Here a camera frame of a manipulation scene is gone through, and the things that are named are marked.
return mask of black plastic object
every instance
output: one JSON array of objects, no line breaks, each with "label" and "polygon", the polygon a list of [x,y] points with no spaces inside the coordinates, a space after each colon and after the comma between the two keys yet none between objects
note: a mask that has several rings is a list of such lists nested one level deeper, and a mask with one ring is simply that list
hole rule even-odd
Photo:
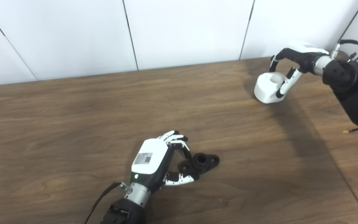
[{"label": "black plastic object", "polygon": [[220,158],[217,155],[206,155],[197,153],[192,159],[186,160],[179,164],[179,171],[183,174],[204,174],[217,167]]}]

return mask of panel seam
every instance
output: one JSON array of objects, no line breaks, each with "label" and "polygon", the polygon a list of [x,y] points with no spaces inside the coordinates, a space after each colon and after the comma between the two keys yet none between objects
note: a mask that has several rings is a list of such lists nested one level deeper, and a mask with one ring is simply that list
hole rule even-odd
[{"label": "panel seam", "polygon": [[19,54],[19,52],[17,52],[16,48],[13,46],[13,44],[10,42],[10,40],[7,38],[6,34],[2,31],[1,27],[0,27],[0,31],[3,34],[3,36],[6,38],[7,42],[11,45],[11,47],[13,48],[13,50],[16,52],[16,54],[19,56],[20,60],[23,61],[24,65],[27,67],[27,69],[30,71],[30,73],[34,76],[35,80],[38,81],[38,78],[34,75],[33,71],[29,68],[29,66],[27,65],[27,63],[23,60],[23,58],[21,57],[21,55]]},{"label": "panel seam", "polygon": [[136,69],[139,71],[138,60],[136,59],[135,46],[133,45],[131,27],[129,26],[129,20],[128,20],[128,15],[126,14],[126,7],[125,7],[125,1],[124,0],[122,0],[122,5],[124,6],[126,24],[128,25],[129,37],[131,38],[131,44],[132,44],[133,56],[135,57]]},{"label": "panel seam", "polygon": [[241,46],[240,57],[238,57],[239,60],[241,59],[241,55],[243,54],[244,44],[245,44],[245,42],[246,42],[246,37],[247,37],[248,28],[250,27],[251,16],[252,16],[252,12],[253,12],[253,7],[254,7],[254,5],[255,5],[255,0],[253,0],[253,2],[252,2],[252,8],[251,8],[251,12],[250,12],[250,17],[248,18],[248,24],[247,24],[247,28],[246,28],[246,33],[244,34],[243,45]]}]

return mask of robotic hand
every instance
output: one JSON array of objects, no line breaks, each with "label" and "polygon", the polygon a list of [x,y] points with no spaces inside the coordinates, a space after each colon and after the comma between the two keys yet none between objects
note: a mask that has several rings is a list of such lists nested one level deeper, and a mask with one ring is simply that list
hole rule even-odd
[{"label": "robotic hand", "polygon": [[[263,103],[282,101],[300,75],[310,72],[321,76],[323,83],[331,87],[349,118],[358,126],[358,62],[357,59],[351,61],[352,57],[347,61],[335,59],[341,44],[358,45],[358,42],[341,40],[329,56],[327,51],[308,43],[291,41],[289,47],[271,58],[270,71],[258,77],[254,90],[256,97]],[[299,65],[291,68],[287,77],[275,72],[278,61],[284,58]]]},{"label": "robotic hand", "polygon": [[[126,191],[123,198],[111,204],[101,224],[144,224],[145,205],[152,193],[164,185],[181,185],[198,180],[200,174],[219,164],[220,159],[216,155],[197,153],[192,157],[186,141],[187,137],[179,135],[178,131],[145,140],[132,163],[131,184],[115,183],[102,194],[101,197],[118,185]],[[180,150],[187,160],[179,164],[179,172],[168,172],[176,150]]]}]

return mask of wooden table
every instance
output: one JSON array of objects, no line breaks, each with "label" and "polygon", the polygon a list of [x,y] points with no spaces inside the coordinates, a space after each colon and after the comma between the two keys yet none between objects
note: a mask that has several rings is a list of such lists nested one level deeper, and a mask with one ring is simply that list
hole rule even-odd
[{"label": "wooden table", "polygon": [[[82,223],[110,183],[128,182],[142,142],[171,129],[221,163],[153,194],[150,223],[358,223],[358,132],[342,134],[354,125],[310,74],[283,102],[257,101],[268,67],[259,58],[0,86],[0,224]],[[107,195],[89,223],[123,195]]]}]

